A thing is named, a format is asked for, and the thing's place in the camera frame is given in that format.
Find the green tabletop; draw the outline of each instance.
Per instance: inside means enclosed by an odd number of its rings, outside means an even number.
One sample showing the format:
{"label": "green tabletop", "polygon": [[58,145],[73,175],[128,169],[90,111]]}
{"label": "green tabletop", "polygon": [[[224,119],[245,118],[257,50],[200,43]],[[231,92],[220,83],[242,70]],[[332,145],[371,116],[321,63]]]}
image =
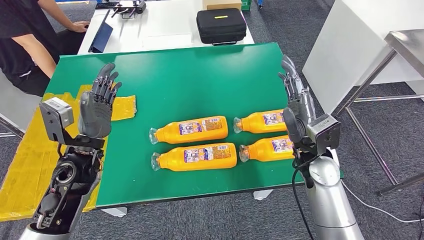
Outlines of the green tabletop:
{"label": "green tabletop", "polygon": [[[118,96],[136,95],[134,118],[112,123],[97,207],[170,200],[278,187],[290,184],[291,160],[249,160],[230,169],[173,172],[153,171],[153,152],[208,143],[250,145],[259,139],[286,134],[235,134],[234,117],[286,107],[287,96],[278,77],[283,54],[276,43],[195,47],[133,53],[63,57],[47,92],[70,92],[90,84],[106,63],[116,64],[122,87]],[[222,115],[228,137],[185,144],[149,142],[151,127]]]}

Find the yellow mat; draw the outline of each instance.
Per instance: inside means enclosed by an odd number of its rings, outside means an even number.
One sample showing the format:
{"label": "yellow mat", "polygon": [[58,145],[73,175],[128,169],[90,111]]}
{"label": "yellow mat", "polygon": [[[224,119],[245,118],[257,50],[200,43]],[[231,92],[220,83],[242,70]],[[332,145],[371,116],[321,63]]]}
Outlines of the yellow mat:
{"label": "yellow mat", "polygon": [[[91,85],[82,85],[74,99],[69,92],[64,94],[44,94],[43,101],[58,97],[68,103],[73,110],[73,119],[80,115],[80,96],[89,91]],[[136,113],[136,96],[117,97],[113,102],[112,121],[133,118]],[[77,124],[66,128],[75,137]],[[108,138],[105,138],[104,151]],[[0,188],[0,221],[31,218],[41,198],[47,190],[53,169],[58,162],[58,143],[50,141],[44,127],[40,108],[37,107],[32,121],[20,142],[12,163],[9,166],[3,185]],[[99,185],[94,189],[84,211],[96,207]]]}

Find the plastic bottle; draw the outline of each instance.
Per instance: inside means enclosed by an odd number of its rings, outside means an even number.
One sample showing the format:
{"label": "plastic bottle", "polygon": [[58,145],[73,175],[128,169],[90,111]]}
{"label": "plastic bottle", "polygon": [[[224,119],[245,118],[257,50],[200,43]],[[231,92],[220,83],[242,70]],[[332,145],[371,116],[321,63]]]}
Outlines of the plastic bottle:
{"label": "plastic bottle", "polygon": [[224,116],[211,116],[188,121],[171,122],[155,129],[150,128],[148,137],[151,144],[191,143],[197,141],[224,139],[228,136],[227,120]]}
{"label": "plastic bottle", "polygon": [[247,131],[254,134],[287,131],[283,110],[255,112],[245,118],[234,118],[234,132]]}
{"label": "plastic bottle", "polygon": [[289,136],[264,138],[249,146],[240,145],[238,154],[243,163],[249,159],[269,162],[294,158]]}
{"label": "plastic bottle", "polygon": [[172,171],[228,169],[237,164],[236,146],[233,143],[215,143],[177,147],[163,154],[153,153],[151,168]]}

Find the robotic arm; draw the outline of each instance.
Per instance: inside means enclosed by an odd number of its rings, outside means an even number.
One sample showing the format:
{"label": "robotic arm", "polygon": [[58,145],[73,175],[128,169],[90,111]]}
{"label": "robotic arm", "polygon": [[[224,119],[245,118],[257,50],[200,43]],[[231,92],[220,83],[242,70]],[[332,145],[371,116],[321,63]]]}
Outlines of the robotic arm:
{"label": "robotic arm", "polygon": [[[71,106],[54,97],[39,104],[48,138],[58,142],[59,159],[50,184],[21,240],[67,240],[74,230],[91,193],[100,182],[104,137],[111,132],[112,104],[118,88],[118,72],[106,64],[90,92],[80,98],[78,134],[72,138],[65,128],[74,123]],[[67,145],[64,154],[61,145]]]}
{"label": "robotic arm", "polygon": [[300,207],[295,176],[300,172],[320,240],[363,240],[351,205],[340,180],[339,166],[329,149],[339,146],[341,123],[329,114],[316,117],[309,87],[304,88],[293,62],[285,55],[281,62],[288,107],[283,111],[288,136],[293,142],[294,196],[311,239],[313,236]]}

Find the metal frame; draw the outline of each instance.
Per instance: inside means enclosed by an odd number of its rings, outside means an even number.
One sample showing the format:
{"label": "metal frame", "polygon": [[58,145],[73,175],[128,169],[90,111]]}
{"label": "metal frame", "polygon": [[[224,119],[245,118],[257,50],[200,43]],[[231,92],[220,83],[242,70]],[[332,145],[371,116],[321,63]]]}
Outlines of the metal frame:
{"label": "metal frame", "polygon": [[4,119],[1,116],[0,116],[0,125],[4,126],[6,129],[10,131],[6,133],[0,133],[0,138],[16,136],[22,139],[24,137],[24,133],[19,128],[15,127],[14,125],[12,125],[10,122],[8,122],[6,119]]}
{"label": "metal frame", "polygon": [[371,149],[372,154],[374,154],[384,173],[388,177],[388,180],[392,184],[392,186],[379,190],[378,193],[381,196],[388,195],[395,191],[404,189],[408,186],[411,186],[415,183],[424,180],[424,173],[420,173],[413,177],[408,178],[405,181],[398,182],[395,176],[393,176],[386,162],[374,146],[370,137],[365,132],[361,123],[356,118],[355,114],[351,110],[351,106],[353,103],[363,103],[363,102],[375,102],[375,101],[388,101],[388,100],[403,100],[403,99],[421,99],[424,98],[424,94],[416,94],[416,95],[401,95],[401,96],[382,96],[382,97],[366,97],[366,98],[358,98],[359,95],[370,85],[370,83],[381,73],[381,71],[390,63],[390,61],[398,54],[395,49],[391,48],[391,51],[386,55],[386,57],[382,60],[382,62],[372,71],[372,73],[366,78],[366,80],[360,85],[360,87],[354,92],[354,94],[347,100],[347,102],[341,107],[340,110],[335,114],[338,118],[341,112],[346,109],[347,114],[349,114],[350,118],[353,120],[353,123],[358,128],[362,138],[365,140],[368,147]]}

